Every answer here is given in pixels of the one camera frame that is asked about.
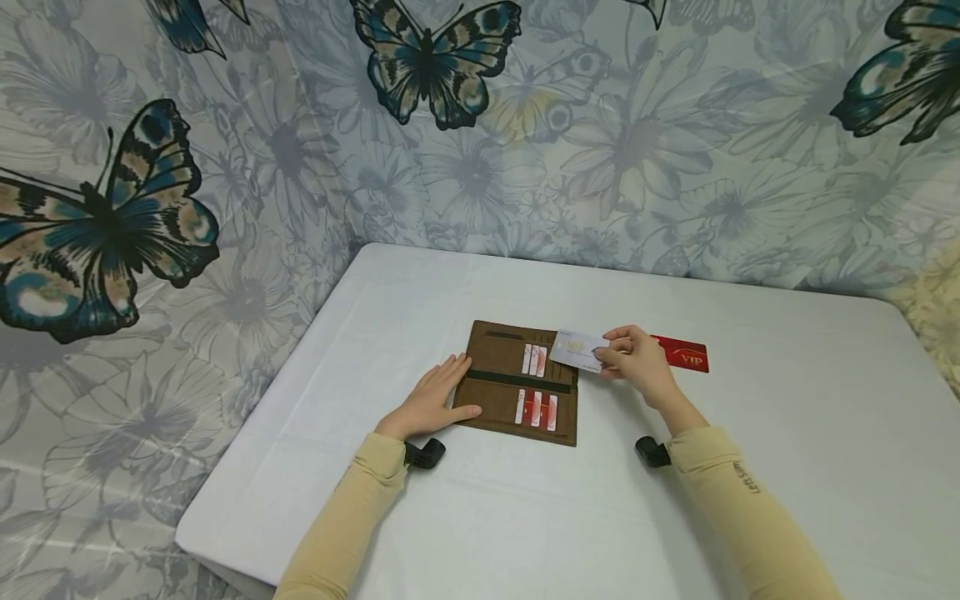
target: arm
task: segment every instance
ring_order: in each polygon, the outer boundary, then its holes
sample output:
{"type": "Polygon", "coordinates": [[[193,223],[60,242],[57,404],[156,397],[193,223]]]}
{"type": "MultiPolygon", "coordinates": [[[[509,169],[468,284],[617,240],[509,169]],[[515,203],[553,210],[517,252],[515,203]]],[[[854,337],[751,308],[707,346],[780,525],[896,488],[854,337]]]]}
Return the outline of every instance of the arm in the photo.
{"type": "Polygon", "coordinates": [[[403,489],[403,441],[480,414],[448,410],[446,400],[470,367],[464,354],[427,372],[413,392],[367,436],[347,473],[300,542],[275,600],[343,600],[367,554],[373,529],[403,489]]]}
{"type": "Polygon", "coordinates": [[[346,598],[373,529],[403,489],[403,442],[371,433],[300,542],[276,600],[346,598]]]}
{"type": "Polygon", "coordinates": [[[670,459],[694,502],[727,545],[751,600],[842,598],[790,514],[747,470],[722,429],[710,427],[684,396],[658,342],[635,326],[604,336],[602,376],[628,379],[657,410],[673,439],[670,459]]]}

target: beige long-sleeve shirt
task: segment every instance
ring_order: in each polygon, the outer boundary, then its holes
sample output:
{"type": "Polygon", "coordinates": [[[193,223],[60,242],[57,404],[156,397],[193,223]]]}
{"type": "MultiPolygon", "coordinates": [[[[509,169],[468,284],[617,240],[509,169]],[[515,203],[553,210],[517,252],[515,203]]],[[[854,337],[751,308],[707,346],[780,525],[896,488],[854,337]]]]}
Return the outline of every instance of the beige long-sleeve shirt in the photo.
{"type": "MultiPolygon", "coordinates": [[[[835,600],[840,591],[806,536],[750,474],[718,427],[667,443],[694,501],[726,543],[751,600],[835,600]]],[[[373,528],[403,489],[401,442],[371,433],[307,531],[275,600],[343,600],[373,528]]]]}

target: left hand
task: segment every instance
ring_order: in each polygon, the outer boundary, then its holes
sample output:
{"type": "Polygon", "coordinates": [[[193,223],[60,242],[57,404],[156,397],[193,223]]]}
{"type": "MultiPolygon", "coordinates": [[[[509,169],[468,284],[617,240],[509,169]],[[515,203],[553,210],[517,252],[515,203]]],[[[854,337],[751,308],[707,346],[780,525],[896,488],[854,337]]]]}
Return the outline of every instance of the left hand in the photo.
{"type": "Polygon", "coordinates": [[[482,410],[475,404],[446,408],[446,399],[467,374],[472,362],[466,354],[450,354],[443,364],[420,378],[407,399],[380,420],[374,433],[404,442],[411,436],[433,433],[459,420],[478,417],[482,410]]]}

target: white table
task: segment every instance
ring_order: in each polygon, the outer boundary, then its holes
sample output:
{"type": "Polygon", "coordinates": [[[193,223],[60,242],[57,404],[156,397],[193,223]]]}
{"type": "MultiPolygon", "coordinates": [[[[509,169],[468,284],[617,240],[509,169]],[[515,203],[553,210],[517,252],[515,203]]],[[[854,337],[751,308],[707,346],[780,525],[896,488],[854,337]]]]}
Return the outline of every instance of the white table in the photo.
{"type": "MultiPolygon", "coordinates": [[[[710,373],[677,378],[847,598],[956,597],[960,404],[894,307],[385,245],[333,291],[183,516],[180,547],[234,582],[275,585],[364,435],[477,319],[594,333],[636,322],[706,344],[710,373]]],[[[589,373],[577,447],[447,429],[446,455],[409,476],[354,596],[740,597],[675,473],[635,455],[650,434],[665,431],[642,401],[589,373]]]]}

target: open wallet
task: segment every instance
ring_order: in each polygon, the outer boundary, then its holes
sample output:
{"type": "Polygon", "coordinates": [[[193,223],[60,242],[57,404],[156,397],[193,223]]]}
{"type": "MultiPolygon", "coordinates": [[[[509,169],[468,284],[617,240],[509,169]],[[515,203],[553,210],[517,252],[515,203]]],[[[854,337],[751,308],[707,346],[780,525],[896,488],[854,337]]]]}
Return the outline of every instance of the open wallet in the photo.
{"type": "Polygon", "coordinates": [[[473,364],[453,406],[483,413],[462,425],[555,444],[577,445],[579,372],[549,360],[556,331],[474,321],[467,344],[473,364]]]}

